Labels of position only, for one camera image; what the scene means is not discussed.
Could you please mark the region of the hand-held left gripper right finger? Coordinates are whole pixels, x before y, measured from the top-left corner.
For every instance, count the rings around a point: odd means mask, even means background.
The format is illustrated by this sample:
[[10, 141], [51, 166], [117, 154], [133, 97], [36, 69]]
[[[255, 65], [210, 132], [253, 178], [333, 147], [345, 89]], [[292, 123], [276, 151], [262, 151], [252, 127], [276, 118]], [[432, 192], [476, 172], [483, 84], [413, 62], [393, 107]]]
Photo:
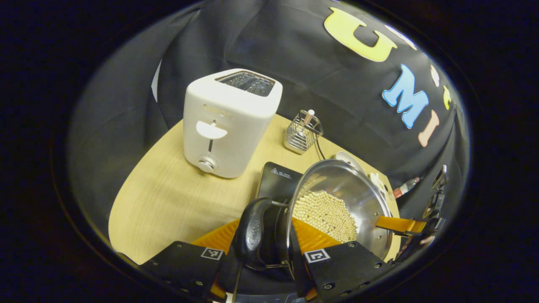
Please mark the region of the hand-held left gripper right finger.
[[289, 233], [291, 272], [299, 295], [309, 303], [342, 303], [368, 291], [391, 265], [357, 241], [339, 243], [292, 218]]

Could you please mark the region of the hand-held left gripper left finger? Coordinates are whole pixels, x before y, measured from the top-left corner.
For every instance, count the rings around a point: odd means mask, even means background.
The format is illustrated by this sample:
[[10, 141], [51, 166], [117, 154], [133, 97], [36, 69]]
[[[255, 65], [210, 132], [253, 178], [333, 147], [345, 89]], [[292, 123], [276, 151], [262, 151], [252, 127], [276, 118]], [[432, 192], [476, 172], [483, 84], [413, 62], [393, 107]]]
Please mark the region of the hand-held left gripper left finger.
[[239, 219], [227, 223], [192, 243], [174, 241], [139, 265], [172, 290], [194, 301], [226, 301], [218, 284]]

